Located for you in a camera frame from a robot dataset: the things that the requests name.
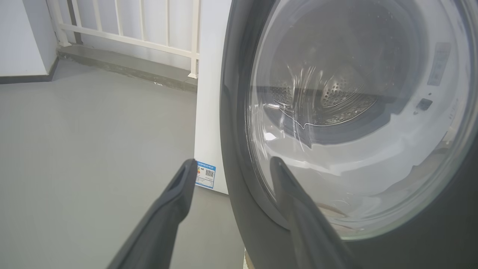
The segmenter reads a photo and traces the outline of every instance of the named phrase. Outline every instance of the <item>railing bar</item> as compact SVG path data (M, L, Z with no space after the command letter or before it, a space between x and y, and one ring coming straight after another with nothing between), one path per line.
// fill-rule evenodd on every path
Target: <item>railing bar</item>
M166 18L166 46L169 46L169 0L164 0L165 6L164 6L164 12L165 12L165 18Z
M146 29L144 23L144 0L140 1L140 26L141 26L141 39L146 40Z
M102 31L103 27L101 26L101 18L99 16L98 0L93 0L93 9L95 10L96 28L98 31Z
M121 26L120 7L118 5L118 0L115 0L115 8L116 8L116 21L118 23L118 34L123 36L123 27Z
M68 42L68 38L66 36L66 33L63 29L61 29L60 24L63 24L63 18L61 15L60 11L60 4L58 3L58 0L47 0L48 3L53 8L53 17L55 20L54 28L56 31L56 34L58 35L58 39L60 41L61 46L70 46L71 44Z
M118 35L118 34L111 34L111 33L107 33L107 32L100 32L100 31L95 30L95 29L80 28L78 26L74 26L74 25L70 25L70 24L64 24L64 23L59 24L58 27L60 29L64 29L64 30L67 30L67 31L73 31L73 32L79 32L79 33L82 33L82 34L89 34L89 35L99 36L99 37L103 37L103 38L107 38L107 39L111 39L111 40L116 40L116 41L120 41L120 42L124 42L124 43L128 43L128 44L143 46L143 47L152 48L152 49L155 49L155 50L160 50L160 51L164 51L164 52L168 52L168 53L172 53L172 54L176 54L176 55L181 55L181 56L188 57L188 58L195 58L195 59L199 58L199 53L193 54L192 52L187 51L187 50L182 50L182 49L173 48L173 47L167 47L167 46L160 45L160 44L157 44L157 43L153 43L153 42L149 42L149 41L143 41L143 40L128 37L128 36L123 36L123 35Z
M200 30L201 30L201 0L199 0L199 10L197 13L197 42L196 42L196 51L199 50L199 42L200 42Z
M68 5L68 12L70 13L71 24L77 26L78 24L76 23L76 15L75 8L73 7L73 2L72 0L66 0L66 3ZM81 41L81 34L78 32L73 32L73 35L75 36L75 43L82 45L83 41Z
M199 32L199 0L193 0L193 27L191 28L191 53L197 53L197 33ZM196 73L197 58L191 57L191 74L188 77L197 78Z
M71 0L71 3L73 4L73 12L75 13L76 25L78 27L81 27L80 10L78 9L78 2L77 0Z

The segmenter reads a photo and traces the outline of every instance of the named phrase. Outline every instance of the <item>white washing machine side panel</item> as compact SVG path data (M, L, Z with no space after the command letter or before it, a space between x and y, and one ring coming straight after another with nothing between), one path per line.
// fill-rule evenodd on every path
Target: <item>white washing machine side panel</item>
M194 158L216 167L212 190L228 194L222 164L219 97L222 55L231 0L201 2Z

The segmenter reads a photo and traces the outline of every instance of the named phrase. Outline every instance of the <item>blue label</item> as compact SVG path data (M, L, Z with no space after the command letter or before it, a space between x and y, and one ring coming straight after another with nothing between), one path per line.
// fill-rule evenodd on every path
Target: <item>blue label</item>
M212 189L214 187L214 177L216 176L216 167L197 162L196 184Z

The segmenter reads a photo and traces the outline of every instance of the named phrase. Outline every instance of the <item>dark baseboard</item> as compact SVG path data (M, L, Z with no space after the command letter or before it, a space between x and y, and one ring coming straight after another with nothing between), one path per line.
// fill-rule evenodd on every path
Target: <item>dark baseboard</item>
M38 76L13 76L13 77L0 77L0 84L12 84L12 83L28 83L28 82L48 82L53 80L56 66L58 65L59 58L56 57L48 75Z

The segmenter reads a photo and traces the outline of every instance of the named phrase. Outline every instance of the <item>washing machine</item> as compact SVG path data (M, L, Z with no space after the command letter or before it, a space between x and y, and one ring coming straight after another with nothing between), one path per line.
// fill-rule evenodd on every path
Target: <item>washing machine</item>
M227 9L225 38L209 37L222 55L205 79L220 87L207 161L220 165L254 266L297 267L272 157L363 268L477 266L476 1L233 0Z

